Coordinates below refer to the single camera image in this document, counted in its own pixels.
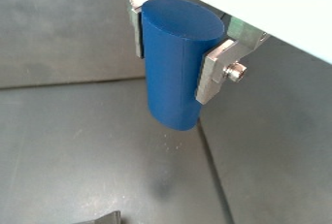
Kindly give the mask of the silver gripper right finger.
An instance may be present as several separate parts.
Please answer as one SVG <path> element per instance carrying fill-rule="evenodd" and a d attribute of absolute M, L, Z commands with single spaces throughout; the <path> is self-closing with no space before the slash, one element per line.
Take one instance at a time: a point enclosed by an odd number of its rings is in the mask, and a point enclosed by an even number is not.
<path fill-rule="evenodd" d="M 227 39 L 204 55 L 195 90 L 195 100 L 204 105 L 220 91 L 226 80 L 239 82 L 246 67 L 239 60 L 266 41 L 270 35 L 243 20 L 230 18 Z"/>

